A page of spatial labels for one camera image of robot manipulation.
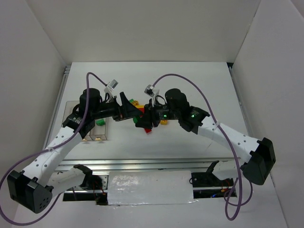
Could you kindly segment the red green lego brick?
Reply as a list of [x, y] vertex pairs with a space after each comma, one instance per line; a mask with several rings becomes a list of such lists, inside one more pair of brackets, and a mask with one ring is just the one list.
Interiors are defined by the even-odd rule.
[[142, 118], [142, 115], [133, 117], [133, 122], [136, 124]]

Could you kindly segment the green rounded lego brick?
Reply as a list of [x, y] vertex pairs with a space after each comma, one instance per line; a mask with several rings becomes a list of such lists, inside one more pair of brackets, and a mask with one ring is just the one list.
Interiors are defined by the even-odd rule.
[[96, 120], [95, 124], [97, 126], [104, 126], [106, 124], [106, 122], [104, 119], [99, 119], [99, 120]]

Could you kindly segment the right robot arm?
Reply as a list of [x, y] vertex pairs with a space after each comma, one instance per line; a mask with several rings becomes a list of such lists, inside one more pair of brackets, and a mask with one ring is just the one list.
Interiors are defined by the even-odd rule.
[[263, 185], [276, 162], [273, 143], [268, 138], [259, 140], [242, 134], [222, 123], [216, 123], [210, 114], [191, 106], [184, 93], [170, 89], [164, 104], [157, 101], [159, 90], [149, 85], [145, 91], [151, 97], [144, 107], [136, 127], [152, 129], [162, 120], [178, 120], [181, 128], [211, 139], [227, 149], [235, 150], [237, 161], [214, 161], [207, 172], [219, 180], [237, 178], [239, 172], [255, 185]]

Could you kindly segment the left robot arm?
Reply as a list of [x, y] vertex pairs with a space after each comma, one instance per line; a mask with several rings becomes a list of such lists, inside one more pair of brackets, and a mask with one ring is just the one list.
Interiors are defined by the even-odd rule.
[[142, 115], [124, 93], [120, 93], [121, 104], [106, 95], [103, 100], [99, 90], [89, 88], [83, 91], [72, 113], [63, 122], [55, 139], [46, 151], [22, 171], [11, 171], [7, 177], [10, 197], [38, 214], [50, 203], [51, 199], [69, 188], [79, 186], [83, 189], [98, 189], [102, 179], [84, 165], [74, 165], [53, 177], [55, 169], [69, 152], [78, 145], [94, 128], [95, 121], [112, 117], [115, 121]]

